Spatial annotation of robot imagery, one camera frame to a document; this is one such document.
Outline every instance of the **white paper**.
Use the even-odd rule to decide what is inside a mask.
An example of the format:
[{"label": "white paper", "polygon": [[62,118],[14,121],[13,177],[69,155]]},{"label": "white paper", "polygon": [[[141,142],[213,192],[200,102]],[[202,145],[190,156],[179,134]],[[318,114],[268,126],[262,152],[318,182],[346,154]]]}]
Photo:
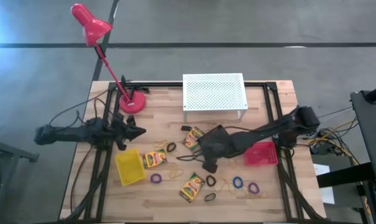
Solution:
[{"label": "white paper", "polygon": [[[316,175],[327,174],[330,172],[330,167],[326,165],[313,164],[314,172]],[[334,194],[332,193],[332,187],[324,187],[320,189],[323,203],[335,204]]]}]

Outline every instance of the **table leg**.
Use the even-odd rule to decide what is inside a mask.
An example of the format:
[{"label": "table leg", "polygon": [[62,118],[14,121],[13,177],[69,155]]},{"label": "table leg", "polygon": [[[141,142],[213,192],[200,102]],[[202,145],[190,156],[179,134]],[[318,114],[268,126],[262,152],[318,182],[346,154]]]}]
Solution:
[{"label": "table leg", "polygon": [[244,114],[245,114],[245,110],[237,111],[237,118],[239,119],[239,121],[242,120]]}]

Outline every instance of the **concrete floor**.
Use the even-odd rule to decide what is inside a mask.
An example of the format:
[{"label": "concrete floor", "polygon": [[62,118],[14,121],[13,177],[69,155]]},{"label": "concrete floor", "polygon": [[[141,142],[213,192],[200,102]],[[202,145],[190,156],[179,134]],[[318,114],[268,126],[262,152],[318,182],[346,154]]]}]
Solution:
[{"label": "concrete floor", "polygon": [[[113,1],[80,2],[107,20]],[[0,1],[0,43],[83,43],[72,4]],[[376,42],[376,0],[121,0],[109,41]],[[349,106],[352,91],[376,87],[376,47],[108,49],[107,56],[117,74],[134,80],[227,72],[241,72],[246,80],[293,80],[300,104],[318,115]],[[87,99],[96,61],[92,49],[0,49],[0,141],[40,153],[37,163],[19,164],[3,223],[57,219],[75,144],[37,146],[34,131]],[[111,76],[103,68],[99,79]],[[353,117],[349,112],[323,126]],[[74,118],[71,111],[55,124]],[[369,160],[359,129],[344,139],[361,162]]]}]

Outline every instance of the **plastic basket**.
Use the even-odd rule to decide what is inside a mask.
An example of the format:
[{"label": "plastic basket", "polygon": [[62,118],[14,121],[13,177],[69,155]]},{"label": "plastic basket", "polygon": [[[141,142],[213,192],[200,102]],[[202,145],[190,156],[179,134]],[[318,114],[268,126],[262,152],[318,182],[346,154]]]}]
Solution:
[{"label": "plastic basket", "polygon": [[144,166],[138,150],[128,150],[116,156],[121,184],[127,186],[145,178]]},{"label": "plastic basket", "polygon": [[277,164],[275,144],[273,142],[257,142],[244,153],[247,166]]}]

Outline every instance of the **blue hair tie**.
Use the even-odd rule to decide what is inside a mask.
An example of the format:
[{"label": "blue hair tie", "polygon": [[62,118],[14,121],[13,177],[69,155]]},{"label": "blue hair tie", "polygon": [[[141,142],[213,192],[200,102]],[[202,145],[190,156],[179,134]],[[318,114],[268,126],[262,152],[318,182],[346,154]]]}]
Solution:
[{"label": "blue hair tie", "polygon": [[[236,184],[236,181],[239,180],[240,181],[240,185],[237,185]],[[233,178],[233,186],[236,188],[236,189],[241,189],[243,187],[243,180],[241,177],[235,177]]]}]

